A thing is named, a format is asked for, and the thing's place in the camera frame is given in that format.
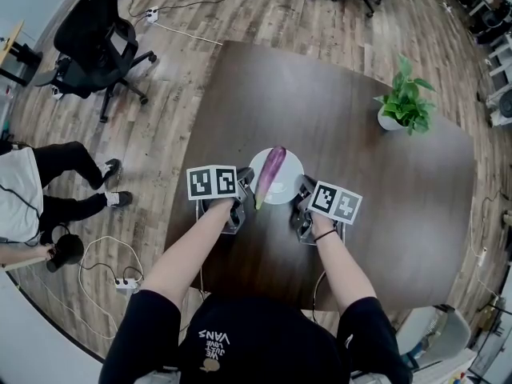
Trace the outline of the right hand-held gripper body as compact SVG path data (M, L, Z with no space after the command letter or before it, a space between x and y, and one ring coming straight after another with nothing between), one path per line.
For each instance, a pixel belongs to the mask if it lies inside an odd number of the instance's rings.
M308 199L294 199L291 225L298 241L315 245L312 233L311 213L316 212L329 218L341 240L345 239L346 226L352 225L357 217L362 196L340 186L318 181L314 194Z

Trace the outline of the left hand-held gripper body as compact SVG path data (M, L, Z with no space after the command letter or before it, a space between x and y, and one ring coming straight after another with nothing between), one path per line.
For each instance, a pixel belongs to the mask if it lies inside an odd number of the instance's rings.
M234 200L222 234L236 235L246 219L244 203L248 187L243 189L238 184L238 169L236 166L210 165L186 170L188 200L195 202L196 221L208 211L213 200Z

